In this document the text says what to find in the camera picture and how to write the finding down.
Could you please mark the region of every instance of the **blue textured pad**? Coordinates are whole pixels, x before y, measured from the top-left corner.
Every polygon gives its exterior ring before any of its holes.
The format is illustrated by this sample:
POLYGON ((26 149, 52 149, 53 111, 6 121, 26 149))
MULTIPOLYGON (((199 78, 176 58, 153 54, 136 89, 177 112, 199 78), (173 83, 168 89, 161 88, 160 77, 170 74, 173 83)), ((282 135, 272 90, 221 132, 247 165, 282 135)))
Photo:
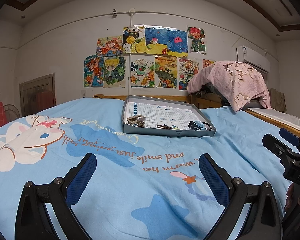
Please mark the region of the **blue textured pad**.
POLYGON ((83 164, 80 171, 77 173, 77 175, 74 177, 74 179, 68 186, 67 196, 65 201, 69 207, 75 205, 79 201, 95 169, 96 169, 96 156, 92 154, 88 158, 88 160, 83 164))
POLYGON ((283 139, 291 143, 293 146, 297 147, 300 145, 299 138, 287 131, 285 128, 281 128, 279 134, 283 139))
POLYGON ((218 203, 227 207, 230 202, 229 188, 204 154, 200 156, 199 168, 218 203))

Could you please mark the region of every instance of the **blue bedsheet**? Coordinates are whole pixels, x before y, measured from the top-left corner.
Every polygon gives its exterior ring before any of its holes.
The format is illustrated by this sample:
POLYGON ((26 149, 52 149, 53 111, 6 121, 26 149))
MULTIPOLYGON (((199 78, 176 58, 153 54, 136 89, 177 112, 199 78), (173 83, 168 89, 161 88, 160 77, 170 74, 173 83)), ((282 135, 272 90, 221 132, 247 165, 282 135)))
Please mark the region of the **blue bedsheet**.
MULTIPOLYGON (((217 129, 213 138, 124 134, 123 103, 83 98, 0 128, 0 230, 7 239, 14 239, 25 182, 50 183, 87 152, 96 154, 97 169, 72 209, 93 239, 203 239, 223 211, 199 170, 203 153, 246 183, 269 181, 283 215, 289 181, 262 146, 266 133, 280 138, 277 127, 222 107, 202 110, 217 129)), ((66 239, 50 204, 48 210, 66 239)))

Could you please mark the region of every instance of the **gray tray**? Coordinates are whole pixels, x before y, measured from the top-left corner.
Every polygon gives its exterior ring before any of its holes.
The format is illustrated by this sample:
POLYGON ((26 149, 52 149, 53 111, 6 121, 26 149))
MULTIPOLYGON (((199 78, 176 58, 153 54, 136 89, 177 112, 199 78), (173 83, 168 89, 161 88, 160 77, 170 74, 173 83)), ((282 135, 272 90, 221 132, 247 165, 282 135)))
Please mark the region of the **gray tray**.
POLYGON ((122 126, 124 133, 135 133, 135 134, 146 134, 146 135, 163 135, 163 136, 189 136, 189 137, 202 137, 202 136, 210 136, 213 137, 216 128, 210 122, 210 120, 193 104, 159 99, 159 98, 150 98, 150 97, 141 97, 141 96, 128 96, 124 102, 123 110, 122 110, 122 126), (197 120, 200 122, 207 122, 212 126, 212 130, 206 131, 194 131, 194 130, 173 130, 173 129, 160 129, 160 128, 149 128, 149 127, 138 127, 128 124, 126 120, 126 113, 128 111, 128 103, 144 103, 150 105, 159 105, 159 106, 167 106, 174 107, 180 109, 191 110, 196 116, 197 120))

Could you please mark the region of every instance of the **white wall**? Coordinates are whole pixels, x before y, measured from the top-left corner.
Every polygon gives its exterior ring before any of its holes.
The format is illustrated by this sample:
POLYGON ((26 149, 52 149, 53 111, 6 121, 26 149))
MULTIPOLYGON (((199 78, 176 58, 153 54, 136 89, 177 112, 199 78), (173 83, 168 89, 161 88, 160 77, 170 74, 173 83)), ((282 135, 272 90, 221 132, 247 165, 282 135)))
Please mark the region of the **white wall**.
POLYGON ((0 101, 13 104, 14 66, 22 28, 0 20, 0 101))
MULTIPOLYGON (((244 35, 277 55, 275 43, 255 26, 226 9, 203 0, 76 0, 47 12, 24 27, 16 59, 16 88, 18 89, 19 83, 55 73, 57 104, 80 98, 81 90, 87 90, 89 97, 94 94, 127 95, 128 82, 126 88, 83 88, 83 61, 95 54, 97 39, 120 35, 123 27, 130 25, 128 14, 120 14, 116 18, 93 17, 110 13, 114 8, 118 12, 125 12, 130 8, 137 11, 167 12, 206 21, 244 35)), ((236 60, 236 47, 241 45, 260 54, 264 53, 245 39, 238 40, 238 36, 229 31, 185 17, 138 13, 133 16, 133 24, 161 25, 184 31, 187 25, 204 28, 208 53, 206 56, 190 53, 189 58, 236 60)), ((138 57, 142 55, 133 55, 132 60, 138 57)), ((268 86, 279 89, 278 62, 270 56, 268 58, 271 62, 268 86)), ((186 91, 140 88, 131 89, 131 94, 186 95, 186 91)))
POLYGON ((277 43, 280 92, 284 93, 287 114, 300 118, 300 41, 277 43))

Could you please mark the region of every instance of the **blue cartoon eye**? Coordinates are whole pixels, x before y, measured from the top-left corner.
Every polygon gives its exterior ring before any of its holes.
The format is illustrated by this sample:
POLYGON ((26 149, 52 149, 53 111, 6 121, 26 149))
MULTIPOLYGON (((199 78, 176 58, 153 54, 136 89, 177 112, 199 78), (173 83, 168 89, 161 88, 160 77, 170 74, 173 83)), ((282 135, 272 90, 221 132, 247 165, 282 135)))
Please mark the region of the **blue cartoon eye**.
POLYGON ((44 138, 46 138, 46 137, 48 137, 48 136, 49 136, 49 134, 44 133, 44 134, 42 134, 42 135, 40 136, 40 138, 44 139, 44 138))

